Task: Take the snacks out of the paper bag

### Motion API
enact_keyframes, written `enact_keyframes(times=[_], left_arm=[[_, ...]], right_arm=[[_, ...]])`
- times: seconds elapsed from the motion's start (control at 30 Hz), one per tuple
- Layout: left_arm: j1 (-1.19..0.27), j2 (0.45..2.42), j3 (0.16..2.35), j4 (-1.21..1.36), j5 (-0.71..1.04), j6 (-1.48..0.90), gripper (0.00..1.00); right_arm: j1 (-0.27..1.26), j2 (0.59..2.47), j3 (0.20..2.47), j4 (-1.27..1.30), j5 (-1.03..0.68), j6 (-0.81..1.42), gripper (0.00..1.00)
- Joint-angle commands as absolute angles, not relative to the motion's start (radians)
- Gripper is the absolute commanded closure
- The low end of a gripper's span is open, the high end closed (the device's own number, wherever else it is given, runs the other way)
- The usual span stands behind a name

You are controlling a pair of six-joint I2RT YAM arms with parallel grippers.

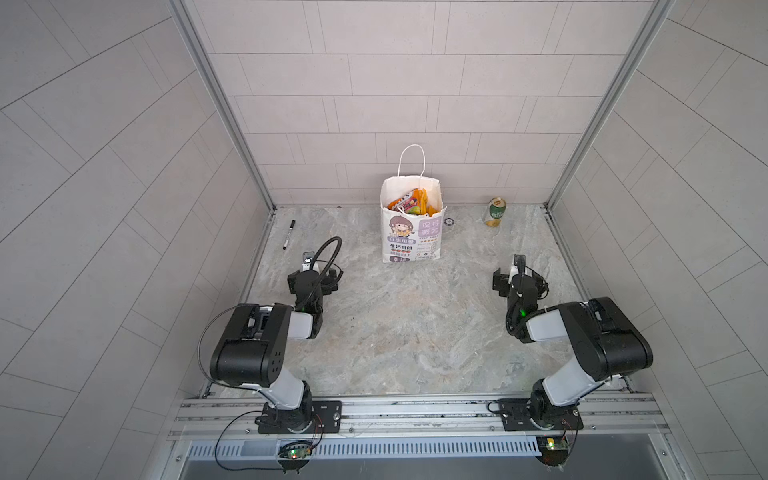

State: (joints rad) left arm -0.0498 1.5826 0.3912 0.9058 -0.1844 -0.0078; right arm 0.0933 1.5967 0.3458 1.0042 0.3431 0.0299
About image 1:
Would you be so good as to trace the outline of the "pink candy snack bag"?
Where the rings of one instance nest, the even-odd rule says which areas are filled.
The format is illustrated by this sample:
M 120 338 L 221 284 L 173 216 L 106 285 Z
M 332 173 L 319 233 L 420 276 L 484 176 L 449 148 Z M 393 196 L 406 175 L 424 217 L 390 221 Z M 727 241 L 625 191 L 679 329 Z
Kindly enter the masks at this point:
M 420 189 L 413 189 L 399 199 L 389 203 L 387 208 L 391 211 L 397 211 L 403 214 L 421 215 L 422 192 Z

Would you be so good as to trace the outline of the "yellow candy snack bag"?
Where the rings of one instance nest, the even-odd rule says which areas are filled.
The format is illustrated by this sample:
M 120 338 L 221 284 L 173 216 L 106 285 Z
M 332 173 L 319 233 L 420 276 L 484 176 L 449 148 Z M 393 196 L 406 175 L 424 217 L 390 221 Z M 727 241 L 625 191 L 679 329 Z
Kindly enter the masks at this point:
M 414 192 L 416 199 L 415 206 L 410 210 L 413 215 L 426 215 L 432 217 L 439 212 L 439 209 L 429 203 L 428 193 L 425 189 L 416 189 Z

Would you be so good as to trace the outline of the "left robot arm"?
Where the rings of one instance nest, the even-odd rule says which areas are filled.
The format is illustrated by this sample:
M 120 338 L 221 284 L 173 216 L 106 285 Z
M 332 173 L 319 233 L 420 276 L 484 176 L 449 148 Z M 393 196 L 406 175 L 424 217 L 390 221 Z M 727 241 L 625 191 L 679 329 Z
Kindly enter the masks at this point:
M 284 367 L 290 339 L 316 338 L 324 298 L 338 290 L 343 270 L 334 265 L 342 239 L 333 236 L 287 277 L 295 304 L 238 304 L 203 370 L 215 384 L 254 391 L 265 399 L 255 420 L 260 434 L 337 433 L 342 403 L 313 398 L 307 382 Z

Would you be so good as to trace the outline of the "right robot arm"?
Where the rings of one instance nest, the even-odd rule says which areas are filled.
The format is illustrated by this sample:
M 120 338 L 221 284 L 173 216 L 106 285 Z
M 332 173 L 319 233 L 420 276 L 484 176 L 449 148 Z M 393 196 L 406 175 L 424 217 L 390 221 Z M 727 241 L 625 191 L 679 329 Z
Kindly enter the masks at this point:
M 573 356 L 557 372 L 537 380 L 530 397 L 500 399 L 490 413 L 506 431 L 583 428 L 578 405 L 583 397 L 616 377 L 649 368 L 648 341 L 609 297 L 541 308 L 548 282 L 516 255 L 508 274 L 492 274 L 492 290 L 506 299 L 505 328 L 524 344 L 566 339 Z

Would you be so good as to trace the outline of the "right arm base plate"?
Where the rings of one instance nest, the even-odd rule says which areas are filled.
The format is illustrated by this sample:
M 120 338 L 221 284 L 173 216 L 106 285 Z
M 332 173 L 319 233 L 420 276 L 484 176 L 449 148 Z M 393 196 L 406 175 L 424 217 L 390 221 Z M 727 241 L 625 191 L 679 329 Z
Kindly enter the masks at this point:
M 546 398 L 532 400 L 523 398 L 500 399 L 488 406 L 491 413 L 501 417 L 507 432 L 528 430 L 579 431 L 584 428 L 582 417 L 576 405 L 559 407 Z

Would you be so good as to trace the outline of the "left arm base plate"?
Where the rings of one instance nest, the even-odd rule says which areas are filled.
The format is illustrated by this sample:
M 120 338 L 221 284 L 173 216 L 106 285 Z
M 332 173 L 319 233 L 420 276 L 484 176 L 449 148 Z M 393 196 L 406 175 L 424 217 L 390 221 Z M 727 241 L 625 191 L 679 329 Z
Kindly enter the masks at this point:
M 297 409 L 281 410 L 266 403 L 256 423 L 259 434 L 338 433 L 342 415 L 341 401 L 313 400 Z

